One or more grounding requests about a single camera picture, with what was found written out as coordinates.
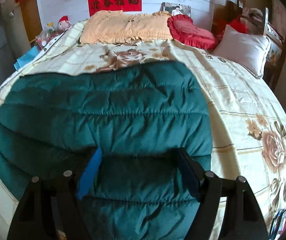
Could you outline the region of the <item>dark green quilted jacket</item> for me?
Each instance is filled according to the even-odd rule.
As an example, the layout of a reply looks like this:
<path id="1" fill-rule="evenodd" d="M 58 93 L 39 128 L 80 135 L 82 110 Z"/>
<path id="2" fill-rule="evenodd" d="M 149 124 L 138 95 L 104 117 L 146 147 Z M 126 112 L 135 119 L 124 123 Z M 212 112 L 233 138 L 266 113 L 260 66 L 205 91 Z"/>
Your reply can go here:
<path id="1" fill-rule="evenodd" d="M 0 179 L 20 199 L 34 176 L 102 161 L 79 207 L 93 239 L 183 239 L 199 208 L 173 148 L 211 167 L 206 100 L 176 61 L 19 78 L 0 107 Z"/>

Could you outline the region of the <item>floral cream bed sheet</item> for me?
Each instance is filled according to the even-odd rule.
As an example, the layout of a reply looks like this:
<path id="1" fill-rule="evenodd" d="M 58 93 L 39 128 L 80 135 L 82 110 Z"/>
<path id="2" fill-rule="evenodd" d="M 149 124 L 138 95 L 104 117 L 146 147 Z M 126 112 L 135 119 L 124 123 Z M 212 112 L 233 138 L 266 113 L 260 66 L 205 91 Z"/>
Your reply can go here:
<path id="1" fill-rule="evenodd" d="M 212 136 L 211 167 L 220 177 L 246 177 L 266 229 L 286 209 L 286 113 L 263 79 L 242 65 L 178 41 L 82 44 L 86 22 L 76 23 L 37 61 L 14 72 L 0 87 L 0 107 L 26 75 L 70 76 L 116 71 L 155 61 L 183 63 L 207 103 Z M 0 239 L 6 239 L 17 199 L 0 179 Z"/>

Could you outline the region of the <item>blue paper bag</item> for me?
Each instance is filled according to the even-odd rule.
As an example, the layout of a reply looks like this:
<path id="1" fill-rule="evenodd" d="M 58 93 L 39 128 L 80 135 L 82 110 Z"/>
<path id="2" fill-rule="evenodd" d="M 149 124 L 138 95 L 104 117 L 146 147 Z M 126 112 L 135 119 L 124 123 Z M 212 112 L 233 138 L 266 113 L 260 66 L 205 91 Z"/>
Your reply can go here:
<path id="1" fill-rule="evenodd" d="M 30 50 L 28 50 L 24 55 L 19 57 L 15 64 L 15 70 L 19 70 L 20 68 L 24 67 L 29 62 L 33 61 L 34 58 L 39 54 L 39 50 L 37 46 L 33 46 Z"/>

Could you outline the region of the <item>plastic bag of snacks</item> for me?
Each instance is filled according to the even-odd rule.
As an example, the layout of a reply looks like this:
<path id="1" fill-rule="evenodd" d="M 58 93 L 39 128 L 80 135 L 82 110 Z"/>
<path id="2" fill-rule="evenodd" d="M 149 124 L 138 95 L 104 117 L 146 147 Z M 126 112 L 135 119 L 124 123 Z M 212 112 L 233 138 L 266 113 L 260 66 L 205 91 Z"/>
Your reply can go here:
<path id="1" fill-rule="evenodd" d="M 54 37 L 58 35 L 54 24 L 49 22 L 39 35 L 36 36 L 36 42 L 40 49 L 43 49 Z"/>

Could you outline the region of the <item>pig plush toy red hat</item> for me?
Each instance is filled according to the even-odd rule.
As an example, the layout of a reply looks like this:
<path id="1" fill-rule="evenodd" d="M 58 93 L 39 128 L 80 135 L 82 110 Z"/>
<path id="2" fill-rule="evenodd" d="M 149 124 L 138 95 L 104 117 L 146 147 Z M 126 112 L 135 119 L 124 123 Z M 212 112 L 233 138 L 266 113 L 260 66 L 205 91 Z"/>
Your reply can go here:
<path id="1" fill-rule="evenodd" d="M 66 30 L 68 30 L 71 26 L 72 24 L 70 23 L 68 16 L 64 15 L 61 17 L 61 19 L 58 22 L 57 30 L 59 33 L 63 33 Z"/>

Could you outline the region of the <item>yellow frilled pillow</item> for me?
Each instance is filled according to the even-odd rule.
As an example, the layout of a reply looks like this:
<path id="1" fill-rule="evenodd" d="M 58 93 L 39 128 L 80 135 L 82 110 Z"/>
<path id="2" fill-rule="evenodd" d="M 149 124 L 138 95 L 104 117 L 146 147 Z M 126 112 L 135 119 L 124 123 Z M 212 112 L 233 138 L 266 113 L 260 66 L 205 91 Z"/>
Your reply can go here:
<path id="1" fill-rule="evenodd" d="M 172 35 L 167 26 L 170 17 L 168 12 L 162 11 L 132 15 L 121 10 L 101 10 L 87 21 L 80 42 L 117 44 L 135 40 L 170 40 Z"/>

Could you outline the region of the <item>white square pillow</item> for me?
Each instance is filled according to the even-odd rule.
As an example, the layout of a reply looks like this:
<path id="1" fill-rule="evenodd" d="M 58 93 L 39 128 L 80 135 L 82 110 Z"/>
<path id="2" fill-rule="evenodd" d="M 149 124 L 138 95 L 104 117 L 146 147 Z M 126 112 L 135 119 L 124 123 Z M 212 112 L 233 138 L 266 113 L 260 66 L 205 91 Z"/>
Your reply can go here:
<path id="1" fill-rule="evenodd" d="M 236 62 L 246 68 L 255 78 L 263 78 L 270 40 L 263 35 L 239 33 L 229 25 L 213 54 Z"/>

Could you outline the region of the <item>red banner with characters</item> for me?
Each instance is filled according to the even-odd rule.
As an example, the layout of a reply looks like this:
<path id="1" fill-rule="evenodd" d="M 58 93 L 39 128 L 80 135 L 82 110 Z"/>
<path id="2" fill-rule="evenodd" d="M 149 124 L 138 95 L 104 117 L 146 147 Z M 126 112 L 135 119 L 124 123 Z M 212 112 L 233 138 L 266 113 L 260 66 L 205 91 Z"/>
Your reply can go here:
<path id="1" fill-rule="evenodd" d="M 88 0 L 89 16 L 101 10 L 142 11 L 142 0 Z"/>

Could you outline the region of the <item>red bag on chair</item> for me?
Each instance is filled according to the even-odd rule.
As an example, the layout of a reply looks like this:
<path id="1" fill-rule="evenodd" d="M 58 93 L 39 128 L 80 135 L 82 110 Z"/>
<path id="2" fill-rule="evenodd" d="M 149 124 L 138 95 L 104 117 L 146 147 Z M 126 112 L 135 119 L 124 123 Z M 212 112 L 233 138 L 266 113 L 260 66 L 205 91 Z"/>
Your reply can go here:
<path id="1" fill-rule="evenodd" d="M 217 29 L 216 29 L 217 35 L 223 35 L 227 25 L 229 25 L 230 27 L 232 27 L 233 29 L 235 29 L 239 33 L 248 34 L 249 29 L 244 23 L 241 22 L 240 18 L 241 18 L 241 16 L 238 15 L 235 19 L 233 19 L 230 22 L 219 19 L 217 22 Z"/>

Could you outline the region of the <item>wooden chair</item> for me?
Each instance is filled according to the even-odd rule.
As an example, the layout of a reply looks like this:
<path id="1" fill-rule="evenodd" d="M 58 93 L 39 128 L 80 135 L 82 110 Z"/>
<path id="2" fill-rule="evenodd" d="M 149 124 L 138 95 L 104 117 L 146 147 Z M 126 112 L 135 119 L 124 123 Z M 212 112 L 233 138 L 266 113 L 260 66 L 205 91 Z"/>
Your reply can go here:
<path id="1" fill-rule="evenodd" d="M 263 79 L 274 91 L 286 59 L 286 33 L 285 36 L 279 34 L 268 21 L 268 8 L 246 8 L 241 1 L 234 3 L 230 0 L 226 1 L 226 6 L 228 20 L 238 18 L 246 24 L 251 34 L 262 35 L 268 39 L 270 50 L 266 56 Z"/>

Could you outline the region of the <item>red heart-shaped pillow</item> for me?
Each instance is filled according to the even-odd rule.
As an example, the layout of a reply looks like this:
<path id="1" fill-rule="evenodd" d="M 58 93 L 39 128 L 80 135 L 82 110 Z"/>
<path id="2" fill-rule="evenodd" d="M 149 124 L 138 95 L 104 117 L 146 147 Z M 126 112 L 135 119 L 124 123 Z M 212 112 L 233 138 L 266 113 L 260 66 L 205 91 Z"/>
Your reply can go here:
<path id="1" fill-rule="evenodd" d="M 173 39 L 187 46 L 212 51 L 218 45 L 215 35 L 194 25 L 189 16 L 172 16 L 167 19 L 167 26 Z"/>

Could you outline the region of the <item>framed photo on headboard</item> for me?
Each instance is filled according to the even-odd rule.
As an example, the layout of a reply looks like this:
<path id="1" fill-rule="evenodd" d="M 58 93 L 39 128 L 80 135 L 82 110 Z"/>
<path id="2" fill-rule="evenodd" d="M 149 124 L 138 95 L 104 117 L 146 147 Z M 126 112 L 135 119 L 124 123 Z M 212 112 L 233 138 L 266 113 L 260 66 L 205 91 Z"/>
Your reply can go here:
<path id="1" fill-rule="evenodd" d="M 172 16 L 176 15 L 186 15 L 189 17 L 191 16 L 191 7 L 188 5 L 163 2 L 161 4 L 161 10 L 169 12 Z"/>

